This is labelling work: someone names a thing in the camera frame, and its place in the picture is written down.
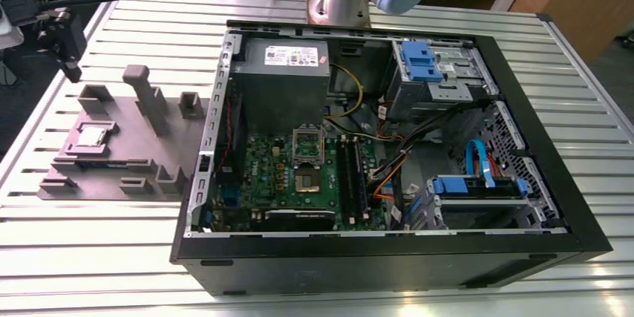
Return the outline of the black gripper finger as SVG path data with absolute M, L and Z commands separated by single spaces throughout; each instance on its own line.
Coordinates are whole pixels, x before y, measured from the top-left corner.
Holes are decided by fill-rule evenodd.
M 49 33 L 55 39 L 55 45 L 53 53 L 41 54 L 57 63 L 67 79 L 73 83 L 78 83 L 83 75 L 79 61 L 87 49 L 87 37 L 79 15 L 73 12 L 70 7 L 50 10 L 45 15 L 47 17 L 43 20 L 51 22 Z

